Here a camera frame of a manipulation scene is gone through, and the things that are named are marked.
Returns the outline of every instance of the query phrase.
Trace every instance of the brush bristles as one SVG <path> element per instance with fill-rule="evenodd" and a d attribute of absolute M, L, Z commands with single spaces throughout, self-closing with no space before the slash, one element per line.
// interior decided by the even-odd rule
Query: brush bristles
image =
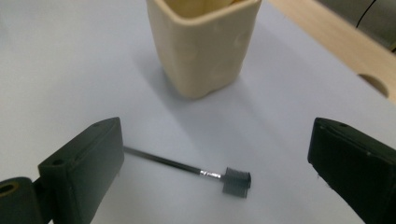
<path fill-rule="evenodd" d="M 221 176 L 224 182 L 223 192 L 233 196 L 246 198 L 250 189 L 251 176 L 249 172 L 236 171 L 227 167 L 225 175 Z"/>

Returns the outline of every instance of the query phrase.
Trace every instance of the ceramic cup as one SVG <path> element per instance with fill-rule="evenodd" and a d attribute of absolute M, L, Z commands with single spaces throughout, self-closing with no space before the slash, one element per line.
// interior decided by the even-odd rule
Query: ceramic cup
<path fill-rule="evenodd" d="M 196 99 L 238 76 L 262 0 L 147 0 L 163 69 Z"/>

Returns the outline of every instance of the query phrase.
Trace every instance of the metal ferrule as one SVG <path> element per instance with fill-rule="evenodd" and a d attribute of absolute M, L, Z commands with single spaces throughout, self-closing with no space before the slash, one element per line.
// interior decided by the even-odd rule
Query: metal ferrule
<path fill-rule="evenodd" d="M 204 176 L 208 176 L 208 177 L 212 177 L 212 178 L 216 178 L 216 179 L 221 179 L 221 175 L 215 174 L 215 173 L 211 173 L 211 172 L 208 172 L 208 171 L 201 171 L 200 175 L 204 175 Z"/>

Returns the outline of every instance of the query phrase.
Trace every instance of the white table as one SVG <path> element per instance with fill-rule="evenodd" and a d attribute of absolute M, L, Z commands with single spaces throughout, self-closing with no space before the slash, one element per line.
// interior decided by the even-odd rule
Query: white table
<path fill-rule="evenodd" d="M 92 123 L 124 144 L 211 171 L 249 171 L 247 199 L 219 182 L 126 155 L 92 223 L 362 223 L 307 162 L 315 117 L 396 148 L 396 107 L 267 2 L 234 84 L 182 99 L 161 69 L 144 1 L 0 2 L 0 179 Z"/>

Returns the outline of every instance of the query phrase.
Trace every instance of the wooden board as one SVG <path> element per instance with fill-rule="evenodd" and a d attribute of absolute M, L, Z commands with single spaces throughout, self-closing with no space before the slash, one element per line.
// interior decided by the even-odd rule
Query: wooden board
<path fill-rule="evenodd" d="M 268 0 L 357 74 L 374 77 L 396 104 L 396 56 L 313 0 Z"/>

